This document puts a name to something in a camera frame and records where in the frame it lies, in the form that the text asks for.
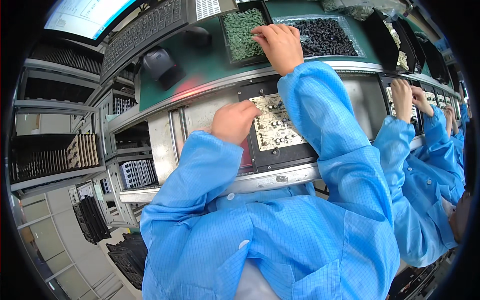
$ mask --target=black rack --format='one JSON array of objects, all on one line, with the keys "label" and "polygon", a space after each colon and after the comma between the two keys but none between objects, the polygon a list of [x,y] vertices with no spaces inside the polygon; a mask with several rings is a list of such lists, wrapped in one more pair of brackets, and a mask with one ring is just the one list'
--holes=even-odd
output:
[{"label": "black rack", "polygon": [[[96,160],[90,161],[88,165],[84,164],[84,166],[69,164],[67,153],[71,142],[79,136],[88,136],[94,141],[89,145],[88,152],[92,154],[90,157],[96,155]],[[97,167],[100,165],[98,153],[98,141],[95,134],[55,133],[14,136],[10,155],[11,180],[12,183],[18,183]]]},{"label": "black rack", "polygon": [[85,196],[73,205],[73,211],[85,239],[90,243],[96,245],[101,240],[112,237],[94,197]]},{"label": "black rack", "polygon": [[147,247],[141,235],[124,233],[125,241],[107,244],[108,255],[136,289],[142,289]]}]

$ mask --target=coat sleeve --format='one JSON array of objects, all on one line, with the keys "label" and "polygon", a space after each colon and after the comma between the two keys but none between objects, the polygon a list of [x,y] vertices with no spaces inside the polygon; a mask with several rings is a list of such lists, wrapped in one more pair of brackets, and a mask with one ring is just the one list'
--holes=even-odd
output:
[{"label": "coat sleeve", "polygon": [[463,130],[463,134],[466,134],[466,132],[467,132],[467,122],[470,122],[470,117],[468,116],[468,109],[467,109],[467,105],[465,103],[460,105],[460,118],[462,120],[461,128]]},{"label": "coat sleeve", "polygon": [[200,215],[205,205],[221,194],[235,179],[243,149],[203,131],[192,132],[181,153],[179,166],[167,178],[152,202],[142,211],[140,230],[147,247],[151,223],[167,227]]},{"label": "coat sleeve", "polygon": [[373,147],[353,114],[337,73],[319,61],[297,66],[278,82],[288,115],[319,157],[318,168],[330,190],[330,202],[392,225],[388,187]]},{"label": "coat sleeve", "polygon": [[414,136],[413,125],[387,116],[373,145],[380,151],[382,169],[392,195],[400,258],[409,265],[423,267],[438,259],[446,248],[441,243],[434,221],[429,217],[420,217],[402,192],[405,183],[403,164],[410,153],[410,142]]},{"label": "coat sleeve", "polygon": [[456,162],[455,147],[445,130],[445,115],[438,107],[432,105],[432,108],[433,116],[424,115],[423,125],[430,155],[427,163],[449,172],[461,182],[462,173]]}]

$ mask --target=finger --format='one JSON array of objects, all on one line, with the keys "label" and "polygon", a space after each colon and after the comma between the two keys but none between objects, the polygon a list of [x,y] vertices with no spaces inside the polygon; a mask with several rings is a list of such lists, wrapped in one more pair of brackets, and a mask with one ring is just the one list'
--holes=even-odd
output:
[{"label": "finger", "polygon": [[259,110],[256,106],[249,107],[246,110],[242,112],[242,115],[246,118],[248,118],[249,121],[251,121],[253,118],[261,116],[262,111]]},{"label": "finger", "polygon": [[284,33],[284,31],[276,24],[270,24],[268,27],[270,27],[278,35]]},{"label": "finger", "polygon": [[260,47],[262,47],[262,50],[265,52],[265,54],[270,53],[270,44],[264,37],[253,36],[252,39],[257,42]]},{"label": "finger", "polygon": [[292,34],[290,29],[285,24],[278,24],[277,27],[280,28],[283,32],[285,32],[288,35]]},{"label": "finger", "polygon": [[236,103],[235,105],[237,106],[238,110],[240,110],[240,111],[246,110],[247,108],[252,107],[252,106],[256,107],[256,105],[254,103],[252,103],[250,100],[247,100],[247,99],[243,100],[240,103]]},{"label": "finger", "polygon": [[265,36],[264,36],[263,33],[259,33],[259,34],[257,34],[256,36],[261,37],[261,38],[265,38]]},{"label": "finger", "polygon": [[250,31],[254,35],[256,34],[263,34],[266,39],[275,39],[278,35],[276,32],[269,26],[257,26],[252,31]]},{"label": "finger", "polygon": [[293,26],[287,26],[287,27],[290,29],[290,31],[292,32],[293,36],[296,39],[300,39],[300,31],[297,28],[295,28]]}]

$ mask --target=metal rail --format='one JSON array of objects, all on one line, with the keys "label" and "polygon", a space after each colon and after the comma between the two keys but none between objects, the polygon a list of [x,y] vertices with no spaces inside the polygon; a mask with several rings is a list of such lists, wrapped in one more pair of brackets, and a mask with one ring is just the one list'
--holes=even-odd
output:
[{"label": "metal rail", "polygon": [[[381,73],[384,75],[393,75],[408,78],[416,81],[423,81],[427,84],[439,87],[451,94],[459,94],[455,92],[451,87],[439,83],[437,80],[425,75],[425,74],[396,74],[391,72],[386,72],[381,65],[369,63],[369,62],[360,62],[360,61],[324,61],[324,63],[330,65],[336,71],[350,71],[350,72],[375,72]],[[238,82],[249,80],[252,78],[263,77],[277,74],[277,72],[272,67],[266,67],[262,69],[247,71],[232,76],[224,77],[218,80],[211,81],[206,84],[199,85],[197,87],[191,88],[184,92],[175,94],[159,103],[152,105],[151,107],[140,111],[140,106],[135,106],[128,111],[122,113],[112,121],[108,123],[108,128],[110,132],[120,132],[124,129],[127,129],[135,124],[138,124],[141,121],[147,119],[147,117],[164,111],[166,109],[174,109],[181,106],[185,106],[194,99],[198,99],[207,94],[217,92],[222,89],[232,88]]]}]

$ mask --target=blue anti-static coat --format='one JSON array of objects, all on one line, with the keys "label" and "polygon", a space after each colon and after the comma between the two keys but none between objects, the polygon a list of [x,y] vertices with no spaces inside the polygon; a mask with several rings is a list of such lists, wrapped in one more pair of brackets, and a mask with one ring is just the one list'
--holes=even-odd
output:
[{"label": "blue anti-static coat", "polygon": [[464,191],[463,172],[445,130],[445,116],[432,107],[434,116],[424,115],[428,150],[424,160],[409,154],[413,125],[391,116],[385,118],[374,142],[392,195],[400,258],[416,267],[433,263],[457,246],[442,197],[456,205]]},{"label": "blue anti-static coat", "polygon": [[232,299],[247,258],[281,299],[385,299],[400,259],[378,149],[330,66],[297,66],[278,92],[319,154],[329,201],[310,183],[220,197],[206,214],[234,181],[242,148],[193,132],[142,212],[144,299]]}]

